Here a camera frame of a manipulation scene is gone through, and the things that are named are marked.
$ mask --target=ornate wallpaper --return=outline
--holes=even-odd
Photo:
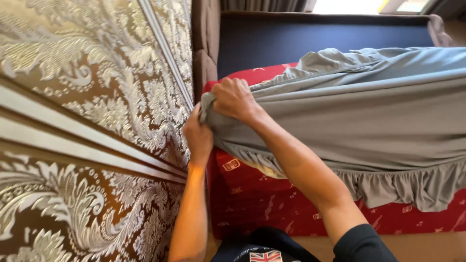
[[[160,261],[181,185],[0,152],[0,261]]]
[[[191,7],[182,0],[151,3],[166,40],[156,39],[137,0],[3,1],[1,72],[185,169],[189,152],[181,127],[192,105]],[[164,41],[169,50],[161,48]]]
[[[21,123],[56,143],[0,128],[0,261],[166,258],[189,159],[181,129],[193,107],[190,16],[190,0],[1,2],[0,89],[137,150],[102,148],[0,104],[0,126]],[[60,151],[72,143],[99,157]],[[133,162],[117,168],[109,154]]]

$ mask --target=shirt sleeve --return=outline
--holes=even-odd
[[[369,224],[350,229],[333,248],[334,262],[397,262]]]

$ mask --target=navy blue mattress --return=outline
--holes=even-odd
[[[425,17],[297,15],[282,18],[222,14],[218,78],[231,73],[297,62],[307,52],[434,46]]]

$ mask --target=union jack logo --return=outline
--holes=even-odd
[[[269,251],[267,253],[249,253],[249,261],[253,262],[282,262],[281,253],[278,250]]]

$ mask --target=red mattress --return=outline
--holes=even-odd
[[[281,74],[297,63],[250,69],[229,75],[257,84]],[[208,82],[204,92],[216,82]],[[215,238],[249,234],[260,226],[273,226],[290,236],[326,236],[317,209],[286,179],[273,179],[220,149],[214,149],[207,167],[208,201]],[[466,231],[466,189],[455,194],[442,212],[423,213],[407,204],[390,203],[368,209],[356,201],[379,234]]]

